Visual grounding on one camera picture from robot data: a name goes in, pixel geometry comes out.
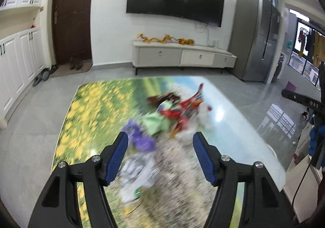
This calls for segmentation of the right hand blue white glove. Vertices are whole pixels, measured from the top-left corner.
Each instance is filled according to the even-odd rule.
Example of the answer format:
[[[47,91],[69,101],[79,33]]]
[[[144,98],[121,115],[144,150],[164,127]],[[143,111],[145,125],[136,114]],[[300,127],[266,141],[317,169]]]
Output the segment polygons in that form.
[[[310,124],[313,126],[309,144],[311,165],[316,169],[324,168],[324,117],[314,113]]]

